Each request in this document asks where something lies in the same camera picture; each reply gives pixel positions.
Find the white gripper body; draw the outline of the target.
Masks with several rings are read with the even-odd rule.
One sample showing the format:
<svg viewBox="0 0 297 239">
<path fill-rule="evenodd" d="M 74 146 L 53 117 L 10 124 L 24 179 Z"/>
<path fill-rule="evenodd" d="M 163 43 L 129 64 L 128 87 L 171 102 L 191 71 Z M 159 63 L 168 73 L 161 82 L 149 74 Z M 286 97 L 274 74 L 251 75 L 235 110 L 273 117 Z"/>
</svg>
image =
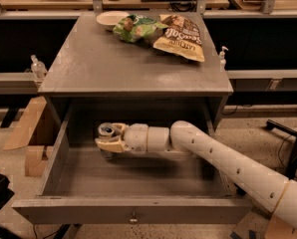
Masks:
<svg viewBox="0 0 297 239">
<path fill-rule="evenodd" d="M 149 126 L 143 123 L 134 123 L 127 127 L 124 133 L 126 150 L 146 153 L 148 145 Z"/>
</svg>

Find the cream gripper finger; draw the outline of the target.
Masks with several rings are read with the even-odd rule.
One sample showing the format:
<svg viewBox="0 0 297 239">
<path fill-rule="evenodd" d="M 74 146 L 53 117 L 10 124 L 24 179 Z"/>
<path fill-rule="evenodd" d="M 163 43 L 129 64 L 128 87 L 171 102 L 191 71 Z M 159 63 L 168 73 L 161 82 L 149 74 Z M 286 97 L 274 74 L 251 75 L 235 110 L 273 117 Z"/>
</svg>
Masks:
<svg viewBox="0 0 297 239">
<path fill-rule="evenodd" d="M 114 136 L 123 136 L 129 126 L 125 123 L 121 122 L 114 122 L 113 123 L 113 130 L 114 130 Z"/>
<path fill-rule="evenodd" d="M 122 153 L 130 150 L 126 143 L 120 138 L 115 138 L 114 140 L 96 138 L 95 142 L 98 148 L 109 152 Z"/>
</svg>

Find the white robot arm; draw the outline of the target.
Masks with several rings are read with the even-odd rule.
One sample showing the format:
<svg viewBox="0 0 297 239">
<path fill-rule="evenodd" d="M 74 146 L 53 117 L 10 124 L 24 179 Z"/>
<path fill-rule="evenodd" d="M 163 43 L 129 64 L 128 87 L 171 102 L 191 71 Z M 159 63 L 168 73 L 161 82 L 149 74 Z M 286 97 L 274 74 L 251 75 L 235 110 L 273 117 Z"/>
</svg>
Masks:
<svg viewBox="0 0 297 239">
<path fill-rule="evenodd" d="M 212 138 L 184 120 L 170 127 L 103 122 L 97 147 L 112 153 L 157 153 L 166 158 L 196 154 L 225 174 L 266 210 L 297 229 L 297 181 Z"/>
</svg>

